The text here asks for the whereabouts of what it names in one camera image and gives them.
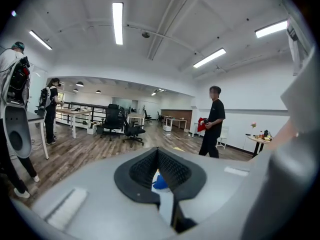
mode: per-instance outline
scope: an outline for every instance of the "person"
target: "person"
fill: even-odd
[[[46,144],[51,145],[56,143],[57,137],[54,135],[54,121],[56,118],[56,105],[59,104],[61,106],[64,105],[63,102],[58,100],[58,89],[57,87],[60,85],[59,78],[53,78],[50,80],[47,87],[50,88],[50,105],[45,108],[45,131],[46,131]]]
[[[0,83],[1,84],[4,84],[3,83],[4,77],[7,73],[7,70],[10,68],[10,66],[13,64],[13,62],[16,59],[20,59],[20,58],[24,57],[24,50],[25,50],[25,45],[22,42],[17,41],[11,46],[11,48],[6,49],[5,51],[3,51],[0,54]],[[7,146],[7,152],[4,151],[0,155],[0,164],[1,164],[5,174],[7,175],[8,179],[14,185],[15,194],[21,198],[29,198],[30,194],[28,192],[28,189],[25,186],[24,182],[19,178],[19,176],[15,170],[15,167],[13,166],[13,164],[11,162],[11,160],[16,159],[17,156],[14,154],[10,155],[10,153],[12,153],[12,150],[10,151],[9,147]],[[26,169],[26,171],[28,172],[30,177],[33,178],[33,180],[35,182],[39,182],[40,178],[37,175],[37,172],[35,171],[32,163],[31,163],[30,158],[29,157],[27,157],[27,158],[18,157],[18,159],[20,160],[21,164]]]
[[[224,104],[219,99],[221,89],[218,86],[211,86],[209,89],[212,106],[205,124],[205,134],[203,137],[199,155],[205,156],[209,152],[211,158],[219,158],[219,151],[216,148],[217,138],[220,137],[222,122],[226,118]]]

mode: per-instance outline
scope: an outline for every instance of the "white ceiling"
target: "white ceiling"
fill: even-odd
[[[286,19],[281,0],[26,0],[17,13],[26,28],[48,41],[53,52],[63,53],[116,46],[113,2],[124,3],[125,49],[173,65],[193,78],[212,73],[217,66],[223,69],[217,72],[227,72],[289,49],[285,31],[255,36],[255,30]],[[168,38],[152,33],[144,38],[144,31]],[[225,55],[192,67],[220,48]]]

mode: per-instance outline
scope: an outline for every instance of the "wooden floor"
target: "wooden floor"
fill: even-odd
[[[4,175],[4,180],[9,188],[9,195],[20,199],[27,206],[30,206],[42,193],[50,189],[77,169],[96,160],[117,156],[128,151],[138,150],[149,147],[178,147],[185,152],[198,154],[201,144],[201,137],[189,137],[186,132],[177,127],[173,127],[171,132],[163,131],[157,121],[146,123],[144,129],[146,133],[140,135],[143,138],[144,146],[135,142],[130,147],[129,142],[122,142],[126,136],[112,137],[109,141],[108,136],[100,138],[100,135],[87,134],[84,129],[76,129],[76,139],[72,138],[72,130],[69,126],[58,124],[56,126],[56,144],[47,145],[49,159],[46,160],[43,148],[33,150],[30,159],[40,177],[40,182],[36,183],[22,167],[18,159],[13,160],[13,164],[20,178],[27,186],[31,197],[29,199],[18,198],[13,192],[13,186]],[[35,145],[40,144],[40,140],[35,141]],[[226,147],[218,147],[219,156],[223,159],[233,159],[248,161],[252,158],[250,154]]]

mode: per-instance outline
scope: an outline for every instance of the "round table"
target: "round table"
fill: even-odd
[[[261,144],[260,146],[260,150],[259,150],[259,153],[263,150],[264,148],[264,145],[268,145],[270,143],[270,141],[266,141],[264,139],[261,139],[261,138],[255,138],[253,136],[248,136],[247,135],[247,138],[256,142],[256,145],[255,145],[255,149],[254,149],[254,152],[253,152],[253,158],[258,154],[258,149],[259,149],[259,145]]]

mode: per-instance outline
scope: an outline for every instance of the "white shirt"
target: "white shirt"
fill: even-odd
[[[7,68],[10,67],[12,62],[14,62],[15,59],[17,58],[23,58],[24,55],[19,52],[15,51],[12,49],[5,50],[1,55],[0,55],[0,72],[6,70]]]

